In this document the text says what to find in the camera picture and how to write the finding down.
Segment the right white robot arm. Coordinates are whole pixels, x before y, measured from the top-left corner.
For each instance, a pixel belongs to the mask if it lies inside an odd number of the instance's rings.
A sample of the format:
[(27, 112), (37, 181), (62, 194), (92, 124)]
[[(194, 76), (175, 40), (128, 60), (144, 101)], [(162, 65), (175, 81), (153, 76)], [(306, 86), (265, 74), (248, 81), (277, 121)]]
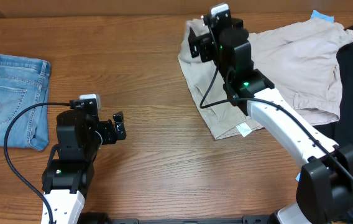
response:
[(260, 123), (300, 168), (296, 202), (271, 214), (268, 223), (330, 223), (353, 208), (353, 147), (340, 147), (317, 132), (284, 101), (249, 57), (246, 29), (228, 27), (215, 36), (189, 31), (192, 57), (213, 60), (227, 98)]

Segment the beige khaki shorts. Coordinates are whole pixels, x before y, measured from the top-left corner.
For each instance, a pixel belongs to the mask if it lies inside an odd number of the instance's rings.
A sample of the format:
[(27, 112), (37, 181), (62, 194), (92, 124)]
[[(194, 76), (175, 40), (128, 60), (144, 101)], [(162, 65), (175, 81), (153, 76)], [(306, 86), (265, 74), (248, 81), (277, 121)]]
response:
[[(190, 28), (207, 34), (203, 21), (186, 22), (178, 60), (196, 107), (213, 138), (220, 140), (239, 135), (236, 126), (261, 129), (238, 107), (225, 103), (208, 109), (199, 104), (214, 75), (212, 61), (192, 58), (188, 46)], [(342, 82), (337, 52), (353, 43), (353, 30), (337, 22), (314, 18), (261, 33), (250, 33), (254, 68), (275, 84), (283, 99), (312, 126), (340, 120)]]

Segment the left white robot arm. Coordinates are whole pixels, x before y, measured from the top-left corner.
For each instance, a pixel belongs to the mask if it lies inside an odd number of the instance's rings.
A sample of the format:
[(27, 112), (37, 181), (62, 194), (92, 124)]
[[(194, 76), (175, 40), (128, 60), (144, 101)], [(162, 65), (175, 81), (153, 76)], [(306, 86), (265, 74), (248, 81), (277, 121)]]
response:
[(68, 110), (57, 116), (58, 143), (53, 146), (42, 175), (44, 198), (52, 212), (52, 223), (79, 223), (89, 186), (94, 176), (94, 161), (101, 146), (126, 138), (124, 115), (100, 121), (98, 114)]

